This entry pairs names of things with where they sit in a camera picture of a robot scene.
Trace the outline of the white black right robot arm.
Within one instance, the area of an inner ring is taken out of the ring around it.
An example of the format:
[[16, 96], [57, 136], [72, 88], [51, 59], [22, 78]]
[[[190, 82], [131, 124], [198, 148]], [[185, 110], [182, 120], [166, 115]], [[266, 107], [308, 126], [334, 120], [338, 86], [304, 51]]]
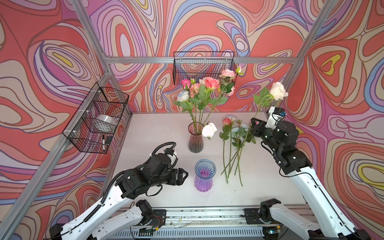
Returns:
[[371, 237], [343, 214], [317, 177], [307, 156], [297, 149], [299, 131], [288, 121], [278, 121], [275, 129], [265, 121], [253, 118], [251, 134], [278, 164], [281, 177], [291, 180], [313, 211], [317, 222], [288, 209], [281, 201], [270, 199], [261, 202], [259, 220], [263, 223], [279, 222], [303, 240], [369, 240]]

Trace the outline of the pink grey glass vase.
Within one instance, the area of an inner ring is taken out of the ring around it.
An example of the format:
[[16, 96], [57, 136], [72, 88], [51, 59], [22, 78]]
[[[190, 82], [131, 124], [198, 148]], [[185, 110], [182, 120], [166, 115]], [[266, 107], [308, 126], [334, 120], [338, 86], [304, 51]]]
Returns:
[[200, 153], [204, 148], [204, 140], [202, 135], [203, 127], [203, 124], [199, 122], [191, 123], [188, 126], [188, 131], [190, 133], [188, 148], [192, 153]]

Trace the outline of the pale blue rose stem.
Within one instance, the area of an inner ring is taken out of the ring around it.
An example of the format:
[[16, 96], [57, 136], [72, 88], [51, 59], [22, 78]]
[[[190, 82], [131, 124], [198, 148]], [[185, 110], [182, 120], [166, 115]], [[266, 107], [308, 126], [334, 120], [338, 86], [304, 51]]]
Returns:
[[177, 99], [174, 101], [174, 105], [180, 107], [182, 112], [189, 112], [194, 127], [194, 134], [200, 132], [198, 127], [198, 118], [197, 118], [197, 105], [194, 102], [194, 99], [190, 97], [190, 92], [187, 90], [182, 90], [178, 95]]

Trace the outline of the coral pink rose stem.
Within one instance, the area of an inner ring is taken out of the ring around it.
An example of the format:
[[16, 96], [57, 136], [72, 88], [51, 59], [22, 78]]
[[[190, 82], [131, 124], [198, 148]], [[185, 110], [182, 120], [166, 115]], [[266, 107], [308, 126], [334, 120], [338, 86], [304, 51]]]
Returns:
[[[200, 111], [199, 122], [205, 125], [208, 118], [218, 104], [218, 98], [214, 96], [216, 90], [220, 87], [218, 79], [204, 77], [199, 80], [200, 90], [198, 93], [198, 110]], [[210, 107], [210, 112], [205, 117], [206, 108]]]

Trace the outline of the pink spray rose stem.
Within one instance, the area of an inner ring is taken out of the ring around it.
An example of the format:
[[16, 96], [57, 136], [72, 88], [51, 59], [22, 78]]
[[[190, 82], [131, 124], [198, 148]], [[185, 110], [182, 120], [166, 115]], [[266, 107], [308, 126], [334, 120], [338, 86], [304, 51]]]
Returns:
[[193, 119], [193, 123], [196, 126], [197, 122], [199, 121], [198, 118], [198, 106], [200, 100], [197, 98], [199, 95], [199, 89], [200, 89], [200, 84], [197, 82], [195, 79], [191, 78], [190, 79], [190, 85], [189, 85], [189, 102], [191, 104], [191, 117]]

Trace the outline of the bright pink rose stem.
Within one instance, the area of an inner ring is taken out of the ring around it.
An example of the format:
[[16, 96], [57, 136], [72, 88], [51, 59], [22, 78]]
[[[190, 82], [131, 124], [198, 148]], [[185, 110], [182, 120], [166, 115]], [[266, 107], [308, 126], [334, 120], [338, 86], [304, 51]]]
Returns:
[[189, 91], [190, 86], [191, 86], [191, 81], [188, 80], [188, 79], [184, 79], [184, 80], [181, 81], [181, 83], [182, 83], [183, 89], [185, 91]]

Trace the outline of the cream pink rose stem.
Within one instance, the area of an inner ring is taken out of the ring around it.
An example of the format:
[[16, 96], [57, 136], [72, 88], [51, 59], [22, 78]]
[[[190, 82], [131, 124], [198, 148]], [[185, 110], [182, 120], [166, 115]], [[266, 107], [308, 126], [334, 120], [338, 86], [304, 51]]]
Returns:
[[[284, 85], [280, 82], [273, 83], [269, 90], [263, 88], [259, 94], [254, 95], [254, 103], [257, 106], [257, 112], [255, 113], [254, 118], [257, 117], [260, 110], [270, 107], [272, 102], [283, 100], [288, 95]], [[239, 124], [239, 129], [242, 130], [241, 137], [244, 138], [243, 143], [248, 142], [249, 137], [251, 136], [252, 124]]]

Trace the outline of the purple blue glass vase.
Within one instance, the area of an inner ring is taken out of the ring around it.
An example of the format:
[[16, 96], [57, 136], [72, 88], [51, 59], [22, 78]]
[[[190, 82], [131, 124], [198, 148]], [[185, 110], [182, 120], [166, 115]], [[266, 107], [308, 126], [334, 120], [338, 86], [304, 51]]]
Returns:
[[199, 192], [208, 192], [212, 188], [216, 170], [216, 165], [211, 160], [202, 159], [196, 163], [194, 185]]

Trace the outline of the small pink bud rose stem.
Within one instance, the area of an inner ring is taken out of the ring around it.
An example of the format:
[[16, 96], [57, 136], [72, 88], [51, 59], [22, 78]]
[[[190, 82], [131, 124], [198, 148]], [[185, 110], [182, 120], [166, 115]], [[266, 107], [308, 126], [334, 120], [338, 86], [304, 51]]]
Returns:
[[218, 79], [220, 87], [214, 93], [214, 96], [218, 98], [218, 105], [223, 105], [228, 101], [228, 98], [234, 94], [235, 83], [238, 76], [243, 76], [244, 72], [240, 66], [235, 70], [224, 69], [219, 76], [214, 79]]

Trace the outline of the red pink rose stem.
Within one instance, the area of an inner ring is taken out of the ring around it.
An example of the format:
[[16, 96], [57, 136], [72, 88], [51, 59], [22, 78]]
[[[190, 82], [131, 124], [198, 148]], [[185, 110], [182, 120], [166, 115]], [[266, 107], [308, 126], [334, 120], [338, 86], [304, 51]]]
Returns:
[[228, 183], [227, 165], [226, 165], [226, 141], [230, 138], [230, 133], [231, 133], [231, 129], [232, 129], [232, 123], [233, 123], [233, 121], [230, 118], [230, 116], [225, 117], [223, 119], [222, 131], [219, 134], [219, 137], [223, 141], [223, 154], [222, 154], [222, 157], [223, 157], [223, 167], [224, 167], [224, 170], [223, 170], [222, 174], [224, 174], [224, 176], [225, 176], [226, 183]]

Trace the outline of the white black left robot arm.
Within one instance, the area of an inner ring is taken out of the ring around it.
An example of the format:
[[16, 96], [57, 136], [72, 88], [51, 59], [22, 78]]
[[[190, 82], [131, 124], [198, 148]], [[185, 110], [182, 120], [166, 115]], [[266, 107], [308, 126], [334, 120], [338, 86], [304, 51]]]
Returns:
[[188, 172], [176, 168], [175, 142], [156, 147], [143, 164], [123, 170], [113, 177], [101, 198], [74, 220], [50, 228], [51, 240], [106, 240], [113, 234], [134, 226], [160, 228], [165, 220], [148, 201], [135, 199], [148, 195], [152, 187], [181, 186]]

